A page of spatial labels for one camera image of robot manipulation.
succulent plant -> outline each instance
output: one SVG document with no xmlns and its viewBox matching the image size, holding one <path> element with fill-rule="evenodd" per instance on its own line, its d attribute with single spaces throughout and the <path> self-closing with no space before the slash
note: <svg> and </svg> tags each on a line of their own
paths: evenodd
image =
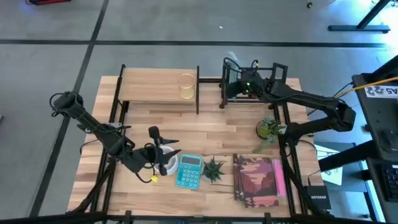
<svg viewBox="0 0 398 224">
<path fill-rule="evenodd" d="M 257 148 L 253 149 L 252 152 L 261 153 L 268 146 L 275 144 L 280 130 L 284 128 L 285 126 L 281 125 L 279 121 L 265 116 L 256 127 L 257 135 L 264 141 Z"/>
<path fill-rule="evenodd" d="M 205 167 L 203 168 L 202 175 L 209 178 L 211 180 L 211 183 L 213 183 L 213 181 L 216 181 L 217 179 L 221 180 L 220 175 L 223 175 L 224 173 L 222 173 L 220 171 L 220 168 L 224 163 L 220 162 L 220 163 L 216 164 L 216 162 L 214 160 L 214 156 L 210 160 L 209 163 L 206 163 L 206 162 L 204 162 L 204 163 L 205 163 Z"/>
</svg>

calculator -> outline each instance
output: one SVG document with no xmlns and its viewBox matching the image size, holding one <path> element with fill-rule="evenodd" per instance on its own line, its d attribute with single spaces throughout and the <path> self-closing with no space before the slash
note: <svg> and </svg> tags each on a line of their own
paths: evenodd
<svg viewBox="0 0 398 224">
<path fill-rule="evenodd" d="M 175 185 L 192 190 L 199 189 L 201 165 L 201 157 L 181 155 Z"/>
</svg>

wooden table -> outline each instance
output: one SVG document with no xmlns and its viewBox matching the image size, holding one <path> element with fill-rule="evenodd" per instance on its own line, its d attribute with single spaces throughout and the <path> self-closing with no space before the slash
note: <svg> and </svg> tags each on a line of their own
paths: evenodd
<svg viewBox="0 0 398 224">
<path fill-rule="evenodd" d="M 116 80 L 117 77 L 102 77 L 99 84 L 92 115 L 100 122 L 108 122 Z M 300 90 L 297 78 L 288 78 L 287 84 Z M 181 153 L 202 156 L 204 161 L 209 161 L 215 155 L 216 161 L 224 162 L 221 171 L 225 175 L 214 184 L 202 180 L 199 190 L 193 191 L 176 187 L 175 174 L 170 177 L 159 176 L 158 183 L 143 184 L 118 163 L 108 214 L 124 215 L 126 210 L 131 210 L 132 215 L 263 217 L 264 212 L 270 212 L 272 217 L 290 217 L 286 198 L 279 199 L 278 207 L 245 208 L 242 202 L 234 201 L 233 195 L 232 154 L 250 154 L 260 144 L 254 127 L 265 115 L 273 116 L 273 111 L 268 110 L 268 105 L 257 103 L 230 103 L 221 110 L 220 101 L 217 83 L 200 83 L 200 114 L 196 114 L 195 105 L 189 104 L 130 103 L 125 125 L 132 126 L 127 131 L 127 137 L 136 143 L 136 147 L 152 142 L 148 127 L 156 125 L 164 138 L 180 140 L 169 146 L 183 149 Z M 308 121 L 303 106 L 288 104 L 288 108 L 292 122 Z M 86 141 L 94 138 L 88 134 Z M 83 148 L 69 210 L 75 208 L 94 186 L 101 152 L 102 145 L 99 142 Z M 300 142 L 297 153 L 303 184 L 307 184 L 308 175 L 319 169 L 315 150 L 311 145 Z M 280 159 L 279 146 L 270 146 L 264 154 Z M 149 179 L 151 172 L 143 169 L 140 176 Z M 320 173 L 311 176 L 311 183 L 323 184 Z M 300 213 L 299 197 L 292 186 L 295 209 Z M 100 204 L 103 202 L 103 192 L 99 197 Z"/>
</svg>

sticker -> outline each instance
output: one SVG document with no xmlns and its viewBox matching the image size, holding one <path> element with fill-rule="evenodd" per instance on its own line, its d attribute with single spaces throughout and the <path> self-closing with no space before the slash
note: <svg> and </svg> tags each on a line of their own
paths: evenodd
<svg viewBox="0 0 398 224">
<path fill-rule="evenodd" d="M 155 176 L 152 176 L 150 179 L 151 179 L 153 182 L 157 182 L 157 177 L 155 177 Z"/>
<path fill-rule="evenodd" d="M 369 86 L 365 93 L 369 98 L 398 98 L 398 86 Z"/>
</svg>

gray floor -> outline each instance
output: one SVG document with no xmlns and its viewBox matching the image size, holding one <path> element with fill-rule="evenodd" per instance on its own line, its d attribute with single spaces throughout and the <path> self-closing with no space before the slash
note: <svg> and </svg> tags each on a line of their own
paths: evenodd
<svg viewBox="0 0 398 224">
<path fill-rule="evenodd" d="M 27 6 L 22 0 L 2 0 L 0 40 L 89 40 L 101 5 L 102 1 L 97 0 L 73 0 L 37 7 Z M 393 29 L 391 14 L 398 9 L 390 6 L 373 22 L 391 25 L 393 31 L 389 34 L 326 31 L 330 24 L 357 23 L 371 6 L 371 0 L 339 0 L 328 8 L 309 11 L 304 0 L 110 0 L 98 39 L 395 44 L 398 29 Z M 53 93 L 73 88 L 85 52 L 86 45 L 0 45 L 0 114 L 4 116 L 0 123 L 0 219 L 29 214 L 60 126 L 60 118 L 50 116 L 48 99 Z M 350 82 L 352 75 L 372 72 L 397 53 L 393 46 L 339 49 L 96 45 L 80 94 L 91 111 L 100 77 L 118 75 L 122 63 L 155 68 L 199 65 L 201 75 L 216 77 L 221 75 L 222 58 L 234 56 L 241 65 L 253 59 L 263 66 L 272 62 L 288 65 L 288 76 L 299 77 L 303 90 L 332 95 Z M 344 100 L 358 112 L 354 129 L 337 137 L 329 131 L 318 133 L 317 140 L 361 143 L 370 138 L 361 130 L 365 121 L 356 95 L 350 93 Z M 321 115 L 317 112 L 310 118 Z M 84 136 L 72 121 L 41 215 L 65 212 Z"/>
</svg>

